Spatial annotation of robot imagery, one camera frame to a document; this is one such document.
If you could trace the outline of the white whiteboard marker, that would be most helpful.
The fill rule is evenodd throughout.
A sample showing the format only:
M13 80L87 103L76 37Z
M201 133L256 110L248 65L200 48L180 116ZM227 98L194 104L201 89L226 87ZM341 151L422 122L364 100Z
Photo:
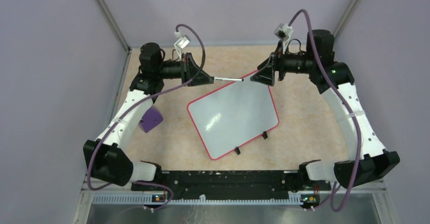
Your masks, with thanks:
M213 77L214 80L217 81L230 81L230 82L243 82L243 78L222 78L222 77Z

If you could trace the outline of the red framed whiteboard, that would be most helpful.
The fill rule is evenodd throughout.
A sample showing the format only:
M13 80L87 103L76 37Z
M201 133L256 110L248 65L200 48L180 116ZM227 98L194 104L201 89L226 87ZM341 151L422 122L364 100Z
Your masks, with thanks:
M269 86L252 82L252 71L242 82L230 82L187 105L197 134L211 160L218 160L279 125Z

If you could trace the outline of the purple wedge eraser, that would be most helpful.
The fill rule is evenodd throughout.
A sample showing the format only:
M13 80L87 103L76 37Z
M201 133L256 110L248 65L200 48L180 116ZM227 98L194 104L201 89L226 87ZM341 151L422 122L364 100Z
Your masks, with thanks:
M163 116L155 107L150 107L139 121L139 127L144 133L148 133L163 122Z

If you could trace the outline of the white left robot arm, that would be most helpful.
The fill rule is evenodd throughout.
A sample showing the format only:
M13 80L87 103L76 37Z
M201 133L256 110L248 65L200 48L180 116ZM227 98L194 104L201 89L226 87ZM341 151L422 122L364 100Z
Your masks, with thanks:
M150 190L162 185L157 165L146 161L131 161L124 150L143 115L153 107L160 95L174 91L163 90L165 79L181 79L179 89L191 86L204 76L205 55L197 65L191 53L180 53L179 60L167 60L165 51L157 43L146 43L140 48L138 73L134 77L126 98L106 129L95 139L87 140L83 147L87 165L87 186L95 178L106 185L124 186L130 181L142 180Z

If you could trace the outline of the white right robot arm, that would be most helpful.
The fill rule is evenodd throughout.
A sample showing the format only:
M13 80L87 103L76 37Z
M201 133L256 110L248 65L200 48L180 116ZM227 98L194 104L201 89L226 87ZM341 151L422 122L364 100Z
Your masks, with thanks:
M307 74L335 115L346 141L348 159L340 162L313 160L300 164L298 185L310 190L318 180L326 180L348 188L350 181L353 186L358 186L382 179L400 162L400 157L397 152L388 151L372 129L358 98L352 72L345 63L335 61L334 36L324 29L315 29L312 33L322 67L333 86L320 71L311 41L307 41L306 51L292 53L287 49L290 36L284 31L275 32L280 39L275 51L258 66L250 79L274 86L276 72L279 81L287 73Z

